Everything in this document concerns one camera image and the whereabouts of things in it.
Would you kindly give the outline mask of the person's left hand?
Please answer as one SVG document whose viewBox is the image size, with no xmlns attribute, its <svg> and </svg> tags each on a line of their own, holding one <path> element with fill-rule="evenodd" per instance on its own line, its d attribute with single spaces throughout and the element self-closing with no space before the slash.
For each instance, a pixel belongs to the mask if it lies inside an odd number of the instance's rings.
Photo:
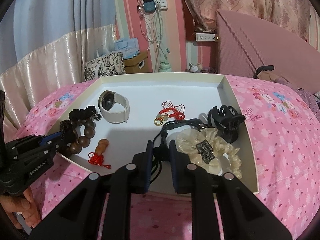
<svg viewBox="0 0 320 240">
<path fill-rule="evenodd" d="M 20 212 L 22 214 L 27 226 L 34 228 L 41 221 L 40 212 L 33 198 L 33 192 L 30 187 L 23 192 L 23 195 L 23 198 L 1 195 L 1 206 L 10 218 L 11 222 L 14 224 L 15 228 L 22 229 L 22 225 L 14 216 L 14 213 L 16 212 Z"/>
</svg>

